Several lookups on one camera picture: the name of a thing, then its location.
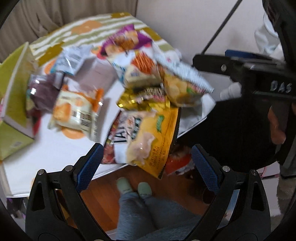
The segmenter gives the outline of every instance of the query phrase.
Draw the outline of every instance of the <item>curtain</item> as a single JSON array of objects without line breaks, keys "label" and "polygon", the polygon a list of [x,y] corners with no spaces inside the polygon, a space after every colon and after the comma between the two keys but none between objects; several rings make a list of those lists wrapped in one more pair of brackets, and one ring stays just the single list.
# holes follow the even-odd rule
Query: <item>curtain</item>
[{"label": "curtain", "polygon": [[33,42],[63,25],[98,14],[136,15],[137,0],[20,0],[0,29],[0,62],[24,42]]}]

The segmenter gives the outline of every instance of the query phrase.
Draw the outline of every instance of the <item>blue textured pad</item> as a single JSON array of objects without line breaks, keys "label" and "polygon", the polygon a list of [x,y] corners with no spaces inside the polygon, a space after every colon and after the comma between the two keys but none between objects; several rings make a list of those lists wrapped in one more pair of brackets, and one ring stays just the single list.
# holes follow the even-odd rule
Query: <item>blue textured pad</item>
[{"label": "blue textured pad", "polygon": [[217,195],[220,189],[220,185],[218,182],[218,176],[214,172],[213,168],[210,166],[210,164],[207,162],[205,157],[196,146],[192,147],[191,156],[195,166],[202,176],[202,179],[207,185],[207,188]]},{"label": "blue textured pad", "polygon": [[91,154],[85,165],[77,175],[76,190],[80,193],[86,190],[89,186],[95,172],[97,171],[104,155],[104,148],[101,144],[97,146],[95,151]]}]

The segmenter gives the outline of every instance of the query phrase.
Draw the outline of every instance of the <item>metal screw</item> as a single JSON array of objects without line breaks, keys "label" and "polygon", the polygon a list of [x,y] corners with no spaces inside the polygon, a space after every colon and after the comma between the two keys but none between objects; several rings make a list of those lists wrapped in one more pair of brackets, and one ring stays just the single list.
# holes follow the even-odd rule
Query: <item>metal screw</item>
[{"label": "metal screw", "polygon": [[73,166],[72,165],[68,165],[68,166],[65,167],[66,172],[69,172],[72,169],[73,169]]},{"label": "metal screw", "polygon": [[230,171],[230,167],[228,167],[228,166],[223,166],[222,169],[225,172],[229,172]]},{"label": "metal screw", "polygon": [[37,172],[38,175],[42,175],[43,173],[44,173],[44,169],[40,169],[40,170]]},{"label": "metal screw", "polygon": [[227,66],[226,66],[226,64],[223,64],[223,65],[221,66],[221,70],[222,70],[222,72],[225,72],[225,71],[227,70]]},{"label": "metal screw", "polygon": [[257,175],[257,171],[256,170],[251,170],[251,173],[256,176]]}]

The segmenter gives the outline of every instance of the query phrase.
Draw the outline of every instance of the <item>green slipper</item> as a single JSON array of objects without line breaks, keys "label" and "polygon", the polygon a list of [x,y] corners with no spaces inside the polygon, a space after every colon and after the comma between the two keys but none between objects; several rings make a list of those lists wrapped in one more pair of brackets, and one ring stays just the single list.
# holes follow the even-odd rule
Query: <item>green slipper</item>
[{"label": "green slipper", "polygon": [[116,181],[117,189],[121,195],[133,192],[133,189],[129,183],[129,181],[125,177],[120,177]]},{"label": "green slipper", "polygon": [[148,183],[142,182],[138,185],[138,194],[141,198],[152,196],[152,190]]}]

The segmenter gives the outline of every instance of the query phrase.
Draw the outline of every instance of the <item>wooden floor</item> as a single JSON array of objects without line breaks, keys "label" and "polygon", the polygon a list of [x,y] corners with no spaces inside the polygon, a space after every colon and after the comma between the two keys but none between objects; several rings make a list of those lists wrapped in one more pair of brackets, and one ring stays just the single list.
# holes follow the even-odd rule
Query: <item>wooden floor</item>
[{"label": "wooden floor", "polygon": [[128,178],[134,190],[139,182],[148,182],[154,196],[172,199],[195,214],[203,214],[207,208],[200,200],[187,194],[192,180],[184,176],[164,176],[158,180],[139,167],[128,166],[91,181],[88,189],[81,193],[88,209],[104,231],[117,227],[120,196],[116,180],[119,177]]}]

